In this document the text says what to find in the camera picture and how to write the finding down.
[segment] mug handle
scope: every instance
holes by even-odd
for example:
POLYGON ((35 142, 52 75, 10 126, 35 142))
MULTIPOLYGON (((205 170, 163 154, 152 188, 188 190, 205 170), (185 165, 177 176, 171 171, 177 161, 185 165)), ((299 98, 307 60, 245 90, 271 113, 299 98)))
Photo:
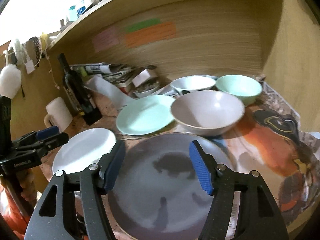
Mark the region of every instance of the mug handle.
POLYGON ((45 117, 44 117, 44 124, 47 128, 49 127, 52 127, 54 126, 54 122, 52 121, 53 119, 53 116, 51 114, 47 114, 45 117))

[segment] window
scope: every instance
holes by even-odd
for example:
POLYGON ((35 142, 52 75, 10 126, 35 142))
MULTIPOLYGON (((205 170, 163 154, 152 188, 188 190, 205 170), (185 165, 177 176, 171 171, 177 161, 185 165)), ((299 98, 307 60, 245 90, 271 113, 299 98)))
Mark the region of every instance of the window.
POLYGON ((0 45, 16 38, 23 43, 31 37, 39 37, 41 32, 60 30, 60 20, 66 18, 68 9, 78 1, 10 0, 0 14, 0 45))

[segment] mint green plate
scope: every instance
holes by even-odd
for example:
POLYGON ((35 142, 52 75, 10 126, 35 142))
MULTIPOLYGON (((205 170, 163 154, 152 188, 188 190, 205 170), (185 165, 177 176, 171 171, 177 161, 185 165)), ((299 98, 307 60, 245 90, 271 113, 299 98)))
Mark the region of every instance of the mint green plate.
POLYGON ((119 113, 116 125, 120 132, 143 135, 160 130, 173 121, 170 106, 174 99, 164 95, 140 98, 119 113))

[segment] gray bowl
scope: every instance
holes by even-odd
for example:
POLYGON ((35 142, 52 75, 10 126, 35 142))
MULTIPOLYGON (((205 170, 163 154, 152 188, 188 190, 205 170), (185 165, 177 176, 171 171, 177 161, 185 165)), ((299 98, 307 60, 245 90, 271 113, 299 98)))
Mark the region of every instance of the gray bowl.
POLYGON ((125 156, 112 192, 111 212, 119 226, 138 240, 194 240, 208 215, 212 196, 202 190, 189 158, 197 140, 204 151, 233 169, 211 141, 186 133, 146 139, 125 156))
POLYGON ((186 130, 216 136, 230 130, 243 117, 244 104, 221 91, 197 91, 176 99, 170 111, 186 130))

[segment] mint green bowl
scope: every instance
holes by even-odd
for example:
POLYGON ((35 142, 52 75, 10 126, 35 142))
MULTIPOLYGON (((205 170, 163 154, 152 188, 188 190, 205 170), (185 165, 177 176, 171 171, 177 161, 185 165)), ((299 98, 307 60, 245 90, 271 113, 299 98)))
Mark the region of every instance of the mint green bowl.
POLYGON ((222 76, 217 79, 216 87, 222 92, 236 96, 245 106, 253 104, 262 92, 262 86, 258 81, 242 75, 222 76))

